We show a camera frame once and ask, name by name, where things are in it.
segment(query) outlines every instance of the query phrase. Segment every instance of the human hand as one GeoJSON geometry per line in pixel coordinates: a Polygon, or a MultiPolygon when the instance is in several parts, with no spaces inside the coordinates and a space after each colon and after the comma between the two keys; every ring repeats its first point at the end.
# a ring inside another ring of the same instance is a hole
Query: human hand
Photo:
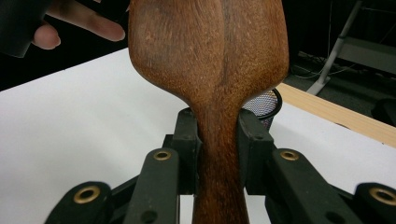
{"type": "MultiPolygon", "coordinates": [[[[53,0],[47,14],[110,41],[120,41],[125,37],[125,32],[119,24],[100,16],[75,0],[53,0]]],[[[61,38],[53,26],[43,21],[35,31],[33,44],[42,49],[54,49],[61,44],[61,38]]]]}

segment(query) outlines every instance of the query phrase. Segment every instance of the brass ring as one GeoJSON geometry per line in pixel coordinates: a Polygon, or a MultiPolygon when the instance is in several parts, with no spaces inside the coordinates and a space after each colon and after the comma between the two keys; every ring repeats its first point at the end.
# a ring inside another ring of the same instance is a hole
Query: brass ring
{"type": "Polygon", "coordinates": [[[297,161],[300,156],[293,151],[281,151],[280,156],[287,161],[297,161]]]}
{"type": "Polygon", "coordinates": [[[169,151],[158,151],[154,154],[154,159],[157,161],[166,161],[171,158],[171,153],[169,151]]]}
{"type": "Polygon", "coordinates": [[[370,194],[376,200],[380,201],[381,203],[385,203],[387,205],[396,206],[396,194],[381,188],[372,188],[370,189],[370,194]]]}
{"type": "Polygon", "coordinates": [[[95,186],[88,186],[80,189],[74,196],[75,203],[90,203],[100,194],[100,189],[95,186]]]}

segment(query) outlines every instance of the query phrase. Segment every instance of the white table surface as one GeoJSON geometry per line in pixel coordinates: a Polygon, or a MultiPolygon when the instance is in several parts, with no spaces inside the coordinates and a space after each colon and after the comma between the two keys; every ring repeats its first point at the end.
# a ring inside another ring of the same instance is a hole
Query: white table surface
{"type": "MultiPolygon", "coordinates": [[[[0,223],[43,223],[74,186],[92,180],[115,188],[138,175],[185,107],[139,76],[127,49],[1,91],[0,223]]],[[[336,187],[396,189],[396,148],[288,104],[270,133],[336,187]]],[[[192,197],[181,202],[180,223],[189,223],[192,197]]],[[[247,196],[247,204],[251,223],[269,223],[262,196],[247,196]]]]}

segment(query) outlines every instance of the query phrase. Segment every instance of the wooden paddle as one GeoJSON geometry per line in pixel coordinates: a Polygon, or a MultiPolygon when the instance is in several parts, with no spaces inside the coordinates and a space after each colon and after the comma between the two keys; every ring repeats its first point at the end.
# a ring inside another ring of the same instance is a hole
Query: wooden paddle
{"type": "Polygon", "coordinates": [[[130,9],[134,68],[198,120],[193,223],[248,223],[235,127],[243,103],[287,74],[281,0],[131,0],[130,9]]]}

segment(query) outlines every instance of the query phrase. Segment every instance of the metal mesh cup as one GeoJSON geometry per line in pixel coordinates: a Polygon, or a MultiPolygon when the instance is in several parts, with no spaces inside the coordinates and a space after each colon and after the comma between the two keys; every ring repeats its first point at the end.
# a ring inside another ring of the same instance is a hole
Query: metal mesh cup
{"type": "Polygon", "coordinates": [[[273,89],[251,99],[242,108],[253,112],[262,122],[266,130],[270,130],[274,116],[282,107],[282,97],[279,91],[273,89]]]}

